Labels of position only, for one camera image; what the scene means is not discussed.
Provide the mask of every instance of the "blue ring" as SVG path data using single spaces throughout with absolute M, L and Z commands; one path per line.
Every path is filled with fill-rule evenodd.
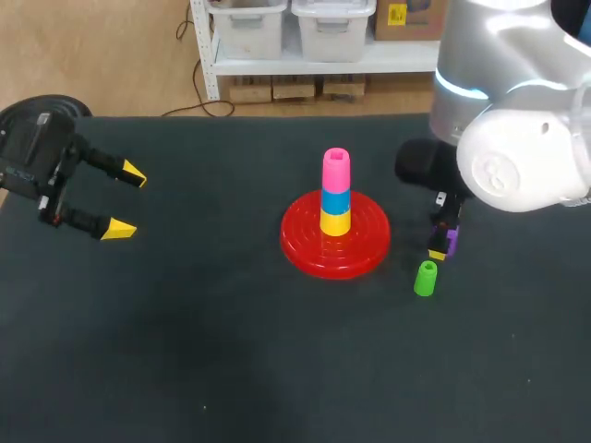
M 333 194 L 322 189 L 322 209 L 330 215 L 343 215 L 351 209 L 351 190 Z

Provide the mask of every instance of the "shelf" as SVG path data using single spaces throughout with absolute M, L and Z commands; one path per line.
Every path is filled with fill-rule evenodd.
M 378 74 L 432 72 L 437 66 L 439 42 L 376 42 L 368 32 L 363 58 L 356 63 L 318 63 L 304 60 L 296 19 L 287 19 L 283 29 L 283 57 L 279 60 L 233 60 L 226 58 L 214 38 L 213 71 L 218 76 Z

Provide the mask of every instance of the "purple block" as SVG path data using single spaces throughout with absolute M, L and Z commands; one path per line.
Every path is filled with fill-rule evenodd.
M 437 227 L 433 226 L 433 233 L 437 231 Z M 450 241 L 450 249 L 447 251 L 447 258 L 452 258 L 458 248 L 458 237 L 460 236 L 460 226 L 456 229 L 449 229 L 447 231 L 447 238 Z

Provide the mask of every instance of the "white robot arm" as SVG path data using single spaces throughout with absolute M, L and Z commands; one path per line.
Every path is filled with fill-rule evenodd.
M 435 91 L 431 129 L 478 198 L 513 212 L 591 201 L 591 48 L 550 0 L 452 0 Z

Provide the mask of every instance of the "white storage bin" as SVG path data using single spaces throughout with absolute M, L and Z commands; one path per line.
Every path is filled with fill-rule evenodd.
M 209 3 L 228 58 L 281 58 L 287 0 L 223 0 Z
M 363 56 L 368 17 L 376 0 L 293 0 L 304 58 L 315 62 L 358 62 Z

